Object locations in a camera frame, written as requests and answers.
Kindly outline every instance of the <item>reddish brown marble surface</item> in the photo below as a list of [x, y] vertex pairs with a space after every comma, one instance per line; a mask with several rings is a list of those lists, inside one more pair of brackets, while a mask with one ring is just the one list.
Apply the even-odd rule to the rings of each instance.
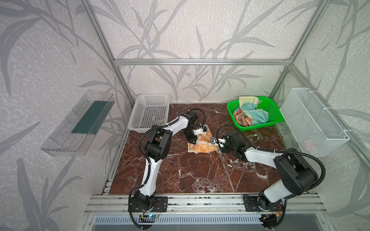
[[[226, 104], [171, 104], [168, 120], [175, 118], [176, 112], [187, 112], [191, 108], [205, 111], [206, 124], [214, 136], [221, 125], [233, 124]], [[203, 121], [203, 114], [196, 112], [199, 120]], [[230, 130], [232, 128], [224, 128], [220, 135]], [[284, 149], [275, 127], [246, 131], [245, 134], [256, 146], [272, 150]], [[141, 136], [130, 131], [110, 194], [128, 194], [132, 187], [140, 185], [145, 166], [145, 158], [138, 151]], [[180, 137], [178, 133], [173, 136], [170, 152], [161, 164], [156, 193], [254, 193], [279, 179], [274, 168], [242, 162], [232, 154], [188, 153], [186, 138]]]

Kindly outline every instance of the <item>leaf pattern wallpaper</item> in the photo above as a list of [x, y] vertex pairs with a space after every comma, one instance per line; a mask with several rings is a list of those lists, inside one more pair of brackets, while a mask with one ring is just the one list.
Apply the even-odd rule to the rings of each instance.
[[[132, 107], [79, 1], [0, 0], [0, 230], [75, 230]], [[115, 104], [83, 157], [40, 150], [86, 90]]]
[[[116, 59], [288, 58], [318, 2], [91, 1]], [[120, 66], [133, 97], [167, 93], [171, 102], [228, 102], [240, 95], [266, 95], [282, 69]]]
[[[343, 120], [370, 147], [370, 1], [332, 0], [302, 49], [295, 65]], [[287, 76], [275, 100], [284, 101], [292, 87]], [[278, 129], [294, 143], [289, 128]], [[370, 172], [344, 144], [321, 158], [327, 167], [324, 184], [317, 187], [338, 231], [370, 227]]]

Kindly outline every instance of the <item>orange towel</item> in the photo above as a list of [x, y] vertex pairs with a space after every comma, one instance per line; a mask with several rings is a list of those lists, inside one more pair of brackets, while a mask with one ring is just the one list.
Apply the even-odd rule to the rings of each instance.
[[218, 151], [218, 146], [211, 144], [210, 140], [213, 137], [212, 133], [208, 127], [207, 132], [205, 134], [197, 135], [198, 139], [196, 140], [195, 144], [188, 143], [188, 152], [195, 152], [195, 153], [210, 153], [213, 151]]

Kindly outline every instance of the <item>white wire mesh basket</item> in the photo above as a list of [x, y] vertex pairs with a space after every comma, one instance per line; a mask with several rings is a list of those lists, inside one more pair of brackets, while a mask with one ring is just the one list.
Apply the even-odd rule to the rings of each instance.
[[144, 133], [154, 124], [167, 123], [169, 110], [169, 94], [141, 94], [135, 101], [131, 112], [128, 128]]
[[280, 111], [305, 153], [326, 156], [349, 140], [328, 108], [308, 88], [292, 88]]

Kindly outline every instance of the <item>towel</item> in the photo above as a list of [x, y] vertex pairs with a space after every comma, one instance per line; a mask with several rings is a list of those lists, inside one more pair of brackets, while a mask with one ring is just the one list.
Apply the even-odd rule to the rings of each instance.
[[205, 134], [197, 135], [198, 139], [196, 140], [195, 144], [188, 143], [188, 152], [195, 152], [198, 154], [201, 152], [210, 153], [219, 150], [218, 146], [210, 143], [213, 136], [208, 125], [206, 125], [206, 127], [207, 132]]
[[262, 109], [256, 109], [260, 103], [255, 96], [239, 97], [239, 108], [233, 112], [237, 124], [248, 127], [266, 123], [269, 120], [269, 113]]

